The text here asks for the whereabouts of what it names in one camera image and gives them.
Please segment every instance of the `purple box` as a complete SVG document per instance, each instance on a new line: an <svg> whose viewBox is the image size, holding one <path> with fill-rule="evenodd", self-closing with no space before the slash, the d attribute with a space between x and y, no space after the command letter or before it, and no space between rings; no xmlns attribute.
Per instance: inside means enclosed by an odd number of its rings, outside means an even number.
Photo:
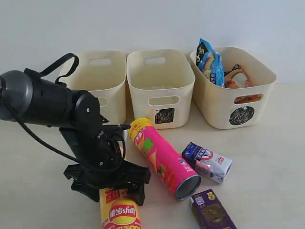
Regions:
<svg viewBox="0 0 305 229"><path fill-rule="evenodd" d="M212 189L192 195L191 202L201 229L237 229Z"/></svg>

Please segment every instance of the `robotic arm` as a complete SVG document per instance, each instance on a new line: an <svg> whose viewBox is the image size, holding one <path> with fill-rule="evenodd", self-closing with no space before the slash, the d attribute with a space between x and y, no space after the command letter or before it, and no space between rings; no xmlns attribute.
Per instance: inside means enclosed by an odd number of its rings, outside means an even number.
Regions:
<svg viewBox="0 0 305 229"><path fill-rule="evenodd" d="M42 79L71 58L74 58L71 69L55 83ZM151 174L148 168L124 160L122 134L130 126L103 125L108 120L100 115L98 99L85 90L70 90L59 81L71 75L78 63L78 57L69 53L41 73L25 69L0 75L0 119L17 121L36 141L77 162L64 171L67 179L73 178L72 190L99 202L99 189L127 188L127 194L141 206L144 184L149 183ZM59 127L75 157L47 144L24 123ZM118 141L122 141L123 153Z"/></svg>

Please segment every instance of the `white table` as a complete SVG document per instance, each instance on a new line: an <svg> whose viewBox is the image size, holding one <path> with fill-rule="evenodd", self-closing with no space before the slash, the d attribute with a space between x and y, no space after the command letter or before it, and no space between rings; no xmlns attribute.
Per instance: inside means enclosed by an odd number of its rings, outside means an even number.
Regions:
<svg viewBox="0 0 305 229"><path fill-rule="evenodd" d="M233 160L223 185L203 178L197 192L212 188L239 229L305 227L304 88L277 84L254 126L217 130L192 104L185 126L161 130L178 152L193 141ZM70 152L56 128L31 128ZM147 166L130 141L127 149L130 161ZM70 190L62 174L68 164L73 163L36 143L18 124L0 122L0 228L101 228L99 204ZM154 173L145 194L143 228L199 228L190 200L175 201Z"/></svg>

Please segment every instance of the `pringles can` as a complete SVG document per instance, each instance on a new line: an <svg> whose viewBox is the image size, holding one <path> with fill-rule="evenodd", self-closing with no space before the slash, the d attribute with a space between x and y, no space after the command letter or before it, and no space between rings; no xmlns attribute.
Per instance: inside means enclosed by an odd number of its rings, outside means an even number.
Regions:
<svg viewBox="0 0 305 229"><path fill-rule="evenodd" d="M149 119L133 121L128 136L176 200L185 200L199 187L201 177L162 137Z"/></svg>
<svg viewBox="0 0 305 229"><path fill-rule="evenodd" d="M138 206L126 192L127 189L100 190L102 229L142 229Z"/></svg>

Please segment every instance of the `cream plastic basket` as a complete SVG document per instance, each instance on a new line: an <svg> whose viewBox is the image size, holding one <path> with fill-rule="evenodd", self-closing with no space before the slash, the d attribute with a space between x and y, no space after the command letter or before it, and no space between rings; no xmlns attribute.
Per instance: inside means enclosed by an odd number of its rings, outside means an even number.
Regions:
<svg viewBox="0 0 305 229"><path fill-rule="evenodd" d="M69 77L62 78L73 90L84 89L97 97L100 113L109 120L107 124L123 124L126 120L125 80L126 56L118 51L93 51L77 54L79 66ZM60 75L71 67L64 64Z"/></svg>
<svg viewBox="0 0 305 229"><path fill-rule="evenodd" d="M240 64L251 77L254 87L229 89L211 83L196 66L196 52L191 53L191 67L196 77L193 99L206 121L218 129L232 129L256 124L260 121L276 75L244 50L234 47L215 49L223 59L224 70ZM257 102L235 104L240 96L260 94Z"/></svg>
<svg viewBox="0 0 305 229"><path fill-rule="evenodd" d="M135 118L148 118L157 129L187 122L195 76L183 53L133 52L127 57L127 80Z"/></svg>

